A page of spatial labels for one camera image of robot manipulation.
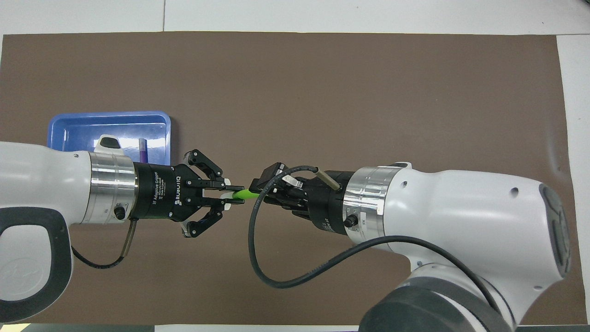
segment white tile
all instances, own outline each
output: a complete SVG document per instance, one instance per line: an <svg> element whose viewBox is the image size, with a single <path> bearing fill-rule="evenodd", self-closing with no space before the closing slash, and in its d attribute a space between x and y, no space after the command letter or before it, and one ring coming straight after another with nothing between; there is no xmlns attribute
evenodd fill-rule
<svg viewBox="0 0 590 332"><path fill-rule="evenodd" d="M587 34L583 0L166 0L165 31Z"/></svg>
<svg viewBox="0 0 590 332"><path fill-rule="evenodd" d="M163 20L164 0L1 0L0 41L5 34L162 31Z"/></svg>
<svg viewBox="0 0 590 332"><path fill-rule="evenodd" d="M590 35L557 37L568 122L569 165L576 201L576 221L590 317Z"/></svg>

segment black cable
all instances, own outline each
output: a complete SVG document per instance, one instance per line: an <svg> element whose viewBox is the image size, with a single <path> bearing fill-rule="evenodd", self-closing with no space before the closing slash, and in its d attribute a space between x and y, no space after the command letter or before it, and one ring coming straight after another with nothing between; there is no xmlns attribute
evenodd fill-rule
<svg viewBox="0 0 590 332"><path fill-rule="evenodd" d="M82 254L79 253L74 248L74 246L71 246L71 247L72 247L72 253L74 253L74 256L76 256L77 259L81 260L82 263L90 266L91 268L95 268L95 269L110 269L112 267L117 266L124 258L123 256L119 256L119 258L116 261L112 262L111 264L105 264L105 265L96 264L96 263L90 262L88 259L86 259L84 256L82 256Z"/></svg>
<svg viewBox="0 0 590 332"><path fill-rule="evenodd" d="M497 311L499 314L502 314L500 312L500 308L498 307L496 301L492 297L490 291L486 288L486 286L483 284L483 282L480 280L480 278L478 278L477 275L475 273L473 273L473 271L471 271L465 264L463 264L455 256L453 256L452 254L450 254L449 252L447 252L443 248L438 247L437 245L435 245L433 243L430 243L430 242L427 242L427 241L424 241L422 239L418 239L415 237L410 237L410 236L392 235L392 236L377 237L375 239L371 239L371 240L362 242L362 243L334 256L333 258L329 259L327 262L318 266L314 270L312 270L304 275L301 275L297 278L294 278L291 280L286 280L286 281L277 281L277 280L269 278L267 275L264 274L264 272L260 268L260 266L258 264L258 259L256 258L256 249L254 247L254 227L256 224L256 217L258 215L258 211L260 209L260 206L261 206L265 196L274 187L274 185L279 180L281 180L284 176L295 173L295 172L299 172L299 171L317 172L317 167L297 166L297 167L289 168L288 170L285 170L285 171L275 175L266 184L264 189L262 189L262 191L260 192L260 195L258 196L256 201L254 202L254 207L252 208L252 214L250 215L250 224L248 226L248 253L250 254L250 263L252 264L252 268L254 269L254 272L265 284L267 284L271 287L274 287L274 288L294 287L297 285L301 285L307 281L310 281L311 279L317 277L318 275L326 272L328 269L334 267L336 264L340 263L341 261L344 261L346 258L348 258L360 251L363 251L367 248L370 248L370 247L373 247L376 245L380 245L383 243L389 243L389 242L412 243L412 244L430 249L431 251L441 255L442 257L446 258L448 261L453 263L471 281L473 281L473 283L476 285L476 287L483 294L484 298L490 304L492 309Z"/></svg>

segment green object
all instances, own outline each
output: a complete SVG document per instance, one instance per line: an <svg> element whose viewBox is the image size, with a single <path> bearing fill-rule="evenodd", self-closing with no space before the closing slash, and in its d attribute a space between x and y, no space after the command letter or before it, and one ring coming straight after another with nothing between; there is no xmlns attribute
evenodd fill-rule
<svg viewBox="0 0 590 332"><path fill-rule="evenodd" d="M247 200L248 198L258 197L258 194L255 194L255 193L251 192L250 190L240 190L240 191L236 191L232 197L239 198L241 200Z"/></svg>

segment blue plastic container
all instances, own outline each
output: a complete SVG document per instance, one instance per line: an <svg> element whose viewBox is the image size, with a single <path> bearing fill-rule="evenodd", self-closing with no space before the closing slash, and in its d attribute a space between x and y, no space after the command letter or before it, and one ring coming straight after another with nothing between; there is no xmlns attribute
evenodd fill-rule
<svg viewBox="0 0 590 332"><path fill-rule="evenodd" d="M49 122L47 146L59 151L92 151L102 134L114 135L125 154L139 161L139 139L147 140L147 161L170 165L170 117L159 110L66 113Z"/></svg>

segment black knob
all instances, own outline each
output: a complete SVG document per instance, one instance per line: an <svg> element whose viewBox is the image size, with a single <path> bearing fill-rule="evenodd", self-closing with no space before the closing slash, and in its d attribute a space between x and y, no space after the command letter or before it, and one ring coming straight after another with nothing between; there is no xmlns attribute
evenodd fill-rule
<svg viewBox="0 0 590 332"><path fill-rule="evenodd" d="M346 219L344 219L344 226L348 228L357 224L359 224L359 219L354 214L351 214L350 216L346 217Z"/></svg>
<svg viewBox="0 0 590 332"><path fill-rule="evenodd" d="M114 208L114 216L117 217L119 220L125 219L125 208L122 206L117 206Z"/></svg>

